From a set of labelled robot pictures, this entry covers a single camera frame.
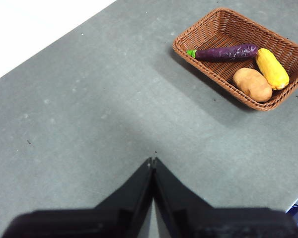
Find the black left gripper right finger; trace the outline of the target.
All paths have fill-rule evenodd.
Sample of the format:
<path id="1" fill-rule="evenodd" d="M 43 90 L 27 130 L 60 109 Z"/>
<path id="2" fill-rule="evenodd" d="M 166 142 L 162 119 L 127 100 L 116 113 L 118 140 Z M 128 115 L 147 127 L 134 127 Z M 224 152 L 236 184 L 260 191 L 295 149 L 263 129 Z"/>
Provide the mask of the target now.
<path id="1" fill-rule="evenodd" d="M 165 219 L 188 220 L 195 213 L 213 207 L 185 186 L 159 159 L 154 159 L 156 200 Z"/>

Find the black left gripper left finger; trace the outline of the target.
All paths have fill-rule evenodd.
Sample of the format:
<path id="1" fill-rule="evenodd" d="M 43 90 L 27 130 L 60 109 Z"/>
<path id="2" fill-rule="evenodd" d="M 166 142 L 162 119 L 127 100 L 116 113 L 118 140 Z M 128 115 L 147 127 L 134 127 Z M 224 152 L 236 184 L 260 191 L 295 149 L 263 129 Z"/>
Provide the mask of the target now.
<path id="1" fill-rule="evenodd" d="M 95 209 L 115 212 L 119 223 L 142 223 L 151 204 L 153 159 L 146 159 L 127 181 Z"/>

